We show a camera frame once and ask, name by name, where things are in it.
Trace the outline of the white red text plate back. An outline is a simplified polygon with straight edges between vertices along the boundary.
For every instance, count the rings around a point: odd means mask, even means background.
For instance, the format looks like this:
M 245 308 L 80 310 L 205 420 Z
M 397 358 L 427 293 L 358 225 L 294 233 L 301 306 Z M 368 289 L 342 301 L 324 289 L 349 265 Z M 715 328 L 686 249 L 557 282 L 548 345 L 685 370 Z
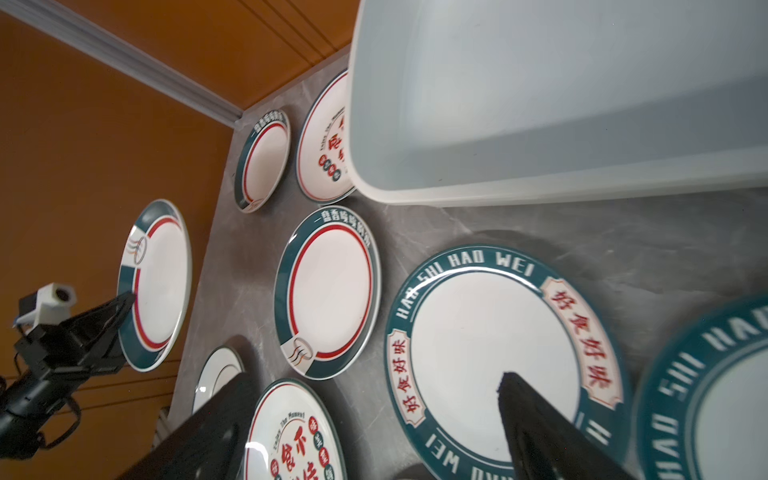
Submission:
M 301 129 L 296 178 L 303 195 L 319 205 L 333 204 L 354 190 L 346 162 L 347 86 L 344 70 L 318 94 Z

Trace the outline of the green red ring plate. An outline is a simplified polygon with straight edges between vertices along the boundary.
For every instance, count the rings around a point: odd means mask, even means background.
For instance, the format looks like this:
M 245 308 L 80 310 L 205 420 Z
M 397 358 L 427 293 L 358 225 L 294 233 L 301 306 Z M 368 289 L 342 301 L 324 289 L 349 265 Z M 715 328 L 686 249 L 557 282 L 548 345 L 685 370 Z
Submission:
M 190 300 L 192 252 L 183 215 L 166 199 L 152 201 L 131 227 L 118 274 L 117 292 L 135 301 L 119 329 L 127 363 L 148 372 L 167 358 Z
M 243 213 L 261 208 L 276 190 L 291 149 L 291 127 L 283 110 L 264 114 L 241 150 L 233 177 L 235 204 Z
M 308 215 L 292 232 L 274 284 L 280 351 L 303 377 L 344 372 L 367 345 L 379 313 L 382 268 L 367 223 L 344 206 Z

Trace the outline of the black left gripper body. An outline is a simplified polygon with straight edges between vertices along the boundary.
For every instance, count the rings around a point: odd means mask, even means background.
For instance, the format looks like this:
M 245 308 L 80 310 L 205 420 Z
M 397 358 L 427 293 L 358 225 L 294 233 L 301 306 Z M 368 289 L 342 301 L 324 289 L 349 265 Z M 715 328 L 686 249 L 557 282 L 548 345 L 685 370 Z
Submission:
M 20 338 L 14 348 L 14 358 L 23 359 L 27 370 L 12 385 L 1 381 L 1 457 L 26 460 L 56 448 L 80 426 L 82 411 L 73 393 L 84 383 L 84 370 L 51 363 L 48 348 L 30 336 Z M 64 406 L 75 420 L 58 438 L 47 440 L 42 428 Z

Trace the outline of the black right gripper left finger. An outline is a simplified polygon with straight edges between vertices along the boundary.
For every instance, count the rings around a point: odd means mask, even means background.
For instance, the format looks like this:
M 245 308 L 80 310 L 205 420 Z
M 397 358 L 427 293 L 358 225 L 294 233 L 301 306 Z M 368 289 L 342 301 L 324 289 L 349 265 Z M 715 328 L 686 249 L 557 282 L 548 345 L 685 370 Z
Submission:
M 122 479 L 235 479 L 259 398 L 245 373 L 231 379 Z

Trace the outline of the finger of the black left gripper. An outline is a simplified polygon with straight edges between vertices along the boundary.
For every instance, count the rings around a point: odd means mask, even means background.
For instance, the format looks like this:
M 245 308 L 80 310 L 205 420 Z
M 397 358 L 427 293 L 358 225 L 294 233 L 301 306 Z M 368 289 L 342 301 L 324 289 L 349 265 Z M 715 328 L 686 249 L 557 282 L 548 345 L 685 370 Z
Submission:
M 54 348 L 57 375 L 112 375 L 126 363 L 119 332 L 135 302 L 125 292 L 58 325 Z

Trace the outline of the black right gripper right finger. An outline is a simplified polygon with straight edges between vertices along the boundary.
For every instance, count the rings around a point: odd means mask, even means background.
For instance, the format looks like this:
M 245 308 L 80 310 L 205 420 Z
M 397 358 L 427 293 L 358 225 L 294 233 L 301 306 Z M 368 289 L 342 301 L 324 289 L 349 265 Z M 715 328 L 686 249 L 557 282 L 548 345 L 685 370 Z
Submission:
M 498 407 L 517 479 L 629 479 L 514 372 L 503 374 Z

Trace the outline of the green red ring plate back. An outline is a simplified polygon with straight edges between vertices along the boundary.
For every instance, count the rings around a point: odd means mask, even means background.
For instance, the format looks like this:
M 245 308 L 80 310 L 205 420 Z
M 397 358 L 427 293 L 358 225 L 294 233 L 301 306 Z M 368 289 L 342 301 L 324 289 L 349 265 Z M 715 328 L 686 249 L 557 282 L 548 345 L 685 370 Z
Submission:
M 276 190 L 291 149 L 291 127 L 283 110 L 264 114 L 241 150 L 233 177 L 235 204 L 243 213 L 261 208 Z

